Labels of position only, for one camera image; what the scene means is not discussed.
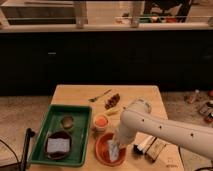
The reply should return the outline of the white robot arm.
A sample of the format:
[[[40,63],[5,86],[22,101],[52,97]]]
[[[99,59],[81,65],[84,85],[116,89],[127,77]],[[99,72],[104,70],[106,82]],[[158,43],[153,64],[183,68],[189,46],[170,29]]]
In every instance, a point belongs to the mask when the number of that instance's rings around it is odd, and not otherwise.
[[[131,144],[137,133],[145,133],[213,160],[213,129],[161,119],[151,114],[142,98],[132,101],[121,113],[114,139],[120,146]]]

